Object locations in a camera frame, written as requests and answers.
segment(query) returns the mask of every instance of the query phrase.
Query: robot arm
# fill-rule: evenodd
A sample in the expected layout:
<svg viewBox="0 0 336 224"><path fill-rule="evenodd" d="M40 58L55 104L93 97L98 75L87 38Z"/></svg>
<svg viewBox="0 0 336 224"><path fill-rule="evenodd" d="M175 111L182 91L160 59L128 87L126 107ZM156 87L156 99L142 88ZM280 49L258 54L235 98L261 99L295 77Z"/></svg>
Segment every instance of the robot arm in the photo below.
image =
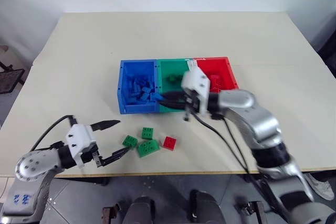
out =
<svg viewBox="0 0 336 224"><path fill-rule="evenodd" d="M129 147L103 159L98 152L93 131L107 129L120 121L103 121L92 125L72 123L63 142L53 144L49 150L34 150L25 154L15 167L15 181L8 192L0 223L39 223L48 199L51 180L65 169L95 161L97 167L120 159Z"/></svg>
<svg viewBox="0 0 336 224"><path fill-rule="evenodd" d="M245 90L222 91L209 100L213 102L217 106L211 104L210 113L220 113L231 120L251 149L263 175L263 191L272 206L289 223L326 223L334 211L314 202L300 168L286 150L277 119Z"/></svg>
<svg viewBox="0 0 336 224"><path fill-rule="evenodd" d="M283 218L292 224L336 223L336 213L332 209L314 202L301 170L282 141L278 120L257 103L253 94L245 90L209 93L209 79L198 67L184 75L181 86L184 105L168 100L160 104L178 109L185 107L186 119L191 111L205 114L204 108L207 108L211 114L220 114L232 121L263 175L261 188L268 202Z"/></svg>

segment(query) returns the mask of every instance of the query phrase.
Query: gray floor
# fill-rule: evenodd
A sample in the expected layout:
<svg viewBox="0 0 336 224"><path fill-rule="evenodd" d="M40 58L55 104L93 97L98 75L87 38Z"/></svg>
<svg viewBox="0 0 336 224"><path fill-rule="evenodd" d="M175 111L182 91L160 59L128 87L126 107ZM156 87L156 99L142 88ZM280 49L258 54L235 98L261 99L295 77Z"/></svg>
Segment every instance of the gray floor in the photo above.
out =
<svg viewBox="0 0 336 224"><path fill-rule="evenodd" d="M332 181L336 191L336 180ZM112 177L107 186L54 179L49 201L41 224L101 223L103 207L121 202L126 209L139 196L155 201L156 223L186 223L188 197L192 189L206 191L220 204L228 224L255 224L256 216L242 218L234 208L237 199L261 200L251 184L238 175L174 175ZM335 201L316 200L336 209ZM121 223L124 212L113 223ZM269 223L285 223L279 216L268 213Z"/></svg>

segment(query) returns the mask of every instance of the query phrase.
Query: blue bin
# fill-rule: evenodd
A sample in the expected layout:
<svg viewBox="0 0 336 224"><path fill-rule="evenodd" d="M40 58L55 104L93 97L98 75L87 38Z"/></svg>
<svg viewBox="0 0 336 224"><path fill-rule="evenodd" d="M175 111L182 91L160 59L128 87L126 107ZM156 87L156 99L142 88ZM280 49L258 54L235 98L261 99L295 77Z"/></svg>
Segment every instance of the blue bin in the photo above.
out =
<svg viewBox="0 0 336 224"><path fill-rule="evenodd" d="M120 114L158 113L150 94L159 91L156 60L122 60L118 83Z"/></svg>

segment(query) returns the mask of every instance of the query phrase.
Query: table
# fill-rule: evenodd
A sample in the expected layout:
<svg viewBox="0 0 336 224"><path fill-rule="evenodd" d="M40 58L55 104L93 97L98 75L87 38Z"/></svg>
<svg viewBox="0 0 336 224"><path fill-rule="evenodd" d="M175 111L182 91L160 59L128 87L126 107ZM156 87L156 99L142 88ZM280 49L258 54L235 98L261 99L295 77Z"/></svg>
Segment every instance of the table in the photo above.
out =
<svg viewBox="0 0 336 224"><path fill-rule="evenodd" d="M13 176L17 160L65 114L79 123L119 119L94 133L100 153L122 147L126 135L178 139L176 150L145 158L136 151L96 168L73 167L59 177L133 174L242 173L214 133L182 113L120 115L117 101L122 59L227 56L242 89L254 93L279 120L289 152L305 170L336 168L336 82L286 13L66 13L35 59L0 131L0 175ZM228 137L222 122L205 119ZM61 123L39 147L65 140ZM236 129L252 171L255 161Z"/></svg>

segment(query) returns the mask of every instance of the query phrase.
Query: black cable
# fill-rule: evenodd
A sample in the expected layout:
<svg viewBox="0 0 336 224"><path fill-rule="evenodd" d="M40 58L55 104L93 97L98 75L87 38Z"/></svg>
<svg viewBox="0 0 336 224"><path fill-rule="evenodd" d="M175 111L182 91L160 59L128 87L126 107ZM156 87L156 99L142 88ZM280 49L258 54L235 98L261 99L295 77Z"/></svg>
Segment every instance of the black cable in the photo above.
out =
<svg viewBox="0 0 336 224"><path fill-rule="evenodd" d="M232 132L231 132L231 129L230 129L230 127L229 127L229 125L228 125L226 119L225 119L224 117L222 117L222 120L224 121L225 126L226 126L226 129L227 129L227 131L229 132L229 135L230 135L232 141L234 142L235 146L237 147L237 149L238 149L238 151L239 151L239 153L240 153L241 158L242 158L243 161L244 161L244 165L245 165L245 167L246 167L246 169L247 169L247 171L248 171L247 174L249 174L249 169L248 169L248 165L247 165L245 156L243 155L243 152L241 151L241 149L240 149L240 147L239 147L239 145L238 145L236 139L233 137L233 134L232 134Z"/></svg>
<svg viewBox="0 0 336 224"><path fill-rule="evenodd" d="M233 142L235 143L242 159L243 159L243 162L244 162L244 165L242 164L242 162L240 161L240 159L237 157L237 155L235 154L235 152L233 151L233 149L231 148L231 146L229 145L229 143L226 141L226 139L215 129L213 128L211 125L207 124L206 122L202 121L197 115L196 113L192 110L191 111L191 114L195 117L196 120L198 120L198 122L200 122L200 124L202 124L203 126L207 127L208 129L212 130L213 132L215 132L223 141L224 143L226 144L226 146L229 148L229 150L231 151L231 153L233 154L233 156L236 158L236 160L238 161L238 163L240 164L240 166L243 168L243 170L247 173L250 181L252 182L253 186L256 188L256 190L260 193L260 195L262 196L262 198L267 202L267 204L270 206L270 208L272 209L272 204L269 202L268 198L265 196L264 192L262 191L262 188L259 186L259 184L257 183L257 181L252 177L249 169L248 169L248 165L247 165L247 162L246 162L246 159L236 141L236 139L233 137L233 134L231 132L231 129L230 127L228 126L227 122L225 121L225 118L223 118L223 121L225 122L225 125L226 125L226 128L230 134L230 137L232 138Z"/></svg>
<svg viewBox="0 0 336 224"><path fill-rule="evenodd" d="M247 162L246 162L246 159L245 159L245 156L243 155L243 152L241 151L241 149L240 149L240 147L239 147L239 145L238 145L238 143L237 143L235 137L233 136L232 131L231 131L231 129L230 129L230 127L229 127L229 125L228 125L226 119L225 119L224 117L222 117L222 120L224 121L225 126L226 126L226 129L227 129L227 131L229 132L229 135L230 135L232 141L233 141L234 144L236 145L236 147L237 147L237 149L238 149L238 151L239 151L239 153L240 153L240 155L241 155L241 158L242 158L243 161L244 161L244 164L245 164L245 167L246 167L246 173L247 173L247 175L248 175L250 181L252 182L252 184L253 184L253 186L256 188L256 190L259 192L259 194L262 196L262 198L263 198L263 199L268 203L268 205L271 207L272 204L269 202L268 198L266 197L266 195L265 195L264 192L262 191L262 188L260 187L260 185L257 183L257 181L253 178L252 174L250 173L249 168L248 168L248 165L247 165Z"/></svg>
<svg viewBox="0 0 336 224"><path fill-rule="evenodd" d="M1 199L1 197L3 196L3 194L5 193L7 184L8 184L8 178L7 178L7 180L6 180L6 184L5 184L4 190L3 190L2 194L0 195L0 199Z"/></svg>
<svg viewBox="0 0 336 224"><path fill-rule="evenodd" d="M72 115L65 115L62 116L60 119L58 119L55 123L53 123L43 134L42 136L40 136L40 138L36 141L36 143L32 146L32 148L30 149L30 151L34 151L36 149L36 147L38 146L38 144L42 141L42 139L57 125L59 124L61 121L63 121L64 119L73 119L74 117Z"/></svg>
<svg viewBox="0 0 336 224"><path fill-rule="evenodd" d="M192 110L191 115L193 115L195 117L196 120L198 120L198 122L200 124L202 124L203 126L207 127L208 129L212 130L213 132L215 132L226 144L226 146L229 148L229 150L231 151L232 155L236 158L236 160L238 161L238 163L240 164L240 166L243 168L243 170L246 173L249 173L249 171L247 170L247 168L242 164L242 162L240 161L240 159L237 157L236 153L233 151L232 147L229 145L229 143L226 141L226 139L215 129L213 128L211 125L207 124L206 122L202 121L197 115L196 113Z"/></svg>

